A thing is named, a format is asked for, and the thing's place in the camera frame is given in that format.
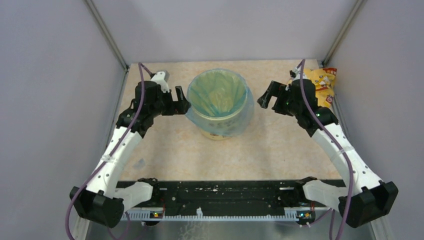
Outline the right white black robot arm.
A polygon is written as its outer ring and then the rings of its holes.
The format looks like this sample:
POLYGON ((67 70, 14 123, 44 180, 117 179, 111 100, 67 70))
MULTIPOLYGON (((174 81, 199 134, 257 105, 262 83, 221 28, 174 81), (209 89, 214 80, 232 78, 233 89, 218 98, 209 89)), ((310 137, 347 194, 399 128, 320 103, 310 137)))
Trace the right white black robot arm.
POLYGON ((310 202, 323 204, 339 212, 352 228, 388 215, 399 189, 394 182, 383 181, 363 161, 335 114, 318 104, 312 81, 297 79, 288 85, 271 81, 257 103, 267 109, 272 97, 276 101, 271 109, 295 117, 297 124, 323 149, 345 183, 344 187, 337 187, 315 177, 301 179, 294 187, 294 202, 299 206, 310 202))

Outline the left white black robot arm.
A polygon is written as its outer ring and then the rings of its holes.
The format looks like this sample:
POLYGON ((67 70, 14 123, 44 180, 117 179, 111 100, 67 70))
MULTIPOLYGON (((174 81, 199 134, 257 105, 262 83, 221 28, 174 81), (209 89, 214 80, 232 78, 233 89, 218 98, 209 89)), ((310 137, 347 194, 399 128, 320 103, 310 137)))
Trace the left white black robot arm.
POLYGON ((184 115, 190 108, 181 86, 172 90, 161 80, 141 81, 134 98, 119 116, 112 138, 95 170, 81 187, 70 191, 73 209, 79 217, 114 228, 123 214, 138 204, 154 207, 160 202, 157 184, 151 179, 118 188, 118 182, 135 148, 142 142, 158 116, 184 115))

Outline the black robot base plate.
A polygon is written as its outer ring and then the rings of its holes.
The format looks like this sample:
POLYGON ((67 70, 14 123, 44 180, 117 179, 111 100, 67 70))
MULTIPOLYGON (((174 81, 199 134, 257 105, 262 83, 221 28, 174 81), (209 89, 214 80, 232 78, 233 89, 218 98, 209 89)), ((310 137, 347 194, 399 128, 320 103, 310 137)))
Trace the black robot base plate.
POLYGON ((138 208, 160 208, 167 217, 194 216, 201 209, 206 217, 283 216, 288 208, 317 209, 322 203, 301 199, 296 180, 165 181, 145 178, 153 185, 150 200, 138 208))

